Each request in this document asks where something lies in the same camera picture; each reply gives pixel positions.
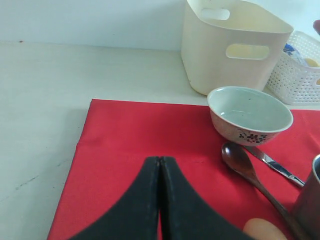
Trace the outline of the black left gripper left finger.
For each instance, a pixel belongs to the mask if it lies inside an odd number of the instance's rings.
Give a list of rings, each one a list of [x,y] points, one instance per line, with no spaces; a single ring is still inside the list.
[[[147,157],[129,188],[98,220],[72,240],[156,240],[160,158]]]

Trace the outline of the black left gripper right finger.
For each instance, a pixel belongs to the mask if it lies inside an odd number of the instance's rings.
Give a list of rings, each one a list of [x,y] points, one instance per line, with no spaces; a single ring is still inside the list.
[[[252,239],[201,198],[173,157],[159,160],[158,205],[163,240]]]

